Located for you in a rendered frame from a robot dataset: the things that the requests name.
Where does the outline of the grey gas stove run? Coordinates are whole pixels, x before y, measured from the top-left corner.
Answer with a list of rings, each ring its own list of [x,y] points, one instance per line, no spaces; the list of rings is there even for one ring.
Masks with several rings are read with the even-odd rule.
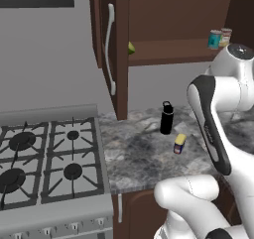
[[[113,239],[96,105],[0,112],[0,239]]]

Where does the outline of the brown cabinet door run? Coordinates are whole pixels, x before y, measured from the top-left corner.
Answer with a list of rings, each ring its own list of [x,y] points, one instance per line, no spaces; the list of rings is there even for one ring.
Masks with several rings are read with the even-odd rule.
[[[118,120],[127,118],[129,0],[89,0],[92,45]]]

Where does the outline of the brown wall cabinet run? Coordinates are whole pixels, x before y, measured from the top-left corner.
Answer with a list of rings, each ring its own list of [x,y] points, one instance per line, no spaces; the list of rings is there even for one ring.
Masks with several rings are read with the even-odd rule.
[[[129,0],[128,68],[213,60],[208,34],[222,28],[254,49],[254,0]]]

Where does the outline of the yellow and blue can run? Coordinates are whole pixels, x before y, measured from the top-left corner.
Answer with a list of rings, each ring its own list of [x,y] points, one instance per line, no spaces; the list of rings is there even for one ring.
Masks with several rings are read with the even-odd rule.
[[[179,134],[174,143],[174,153],[180,154],[184,148],[187,136],[185,134]]]

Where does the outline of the black water bottle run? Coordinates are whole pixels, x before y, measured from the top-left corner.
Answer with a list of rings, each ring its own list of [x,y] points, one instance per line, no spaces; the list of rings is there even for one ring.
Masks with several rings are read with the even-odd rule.
[[[174,120],[174,107],[169,101],[163,102],[160,132],[164,135],[170,135]]]

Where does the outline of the brown base cabinet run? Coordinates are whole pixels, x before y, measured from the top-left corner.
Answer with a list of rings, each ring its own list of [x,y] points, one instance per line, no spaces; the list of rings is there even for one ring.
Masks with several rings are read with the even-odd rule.
[[[219,196],[213,203],[230,225],[239,225],[241,219],[231,188],[221,176],[215,176]],[[118,222],[118,195],[112,196],[113,239],[154,239],[155,232],[165,222],[168,211],[160,207],[152,189],[122,194],[122,221]]]

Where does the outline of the teal can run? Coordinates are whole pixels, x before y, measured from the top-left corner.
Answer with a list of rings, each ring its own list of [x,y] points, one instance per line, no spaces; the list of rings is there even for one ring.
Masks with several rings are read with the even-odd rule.
[[[211,30],[208,36],[207,46],[210,49],[217,49],[221,38],[221,32],[219,30]]]

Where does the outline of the red and white can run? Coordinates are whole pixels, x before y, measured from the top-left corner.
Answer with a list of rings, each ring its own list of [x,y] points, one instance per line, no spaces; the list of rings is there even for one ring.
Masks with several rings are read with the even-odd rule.
[[[222,28],[221,29],[221,36],[220,36],[220,41],[219,41],[219,45],[221,47],[226,47],[229,44],[231,34],[232,34],[231,29],[229,29],[229,28]]]

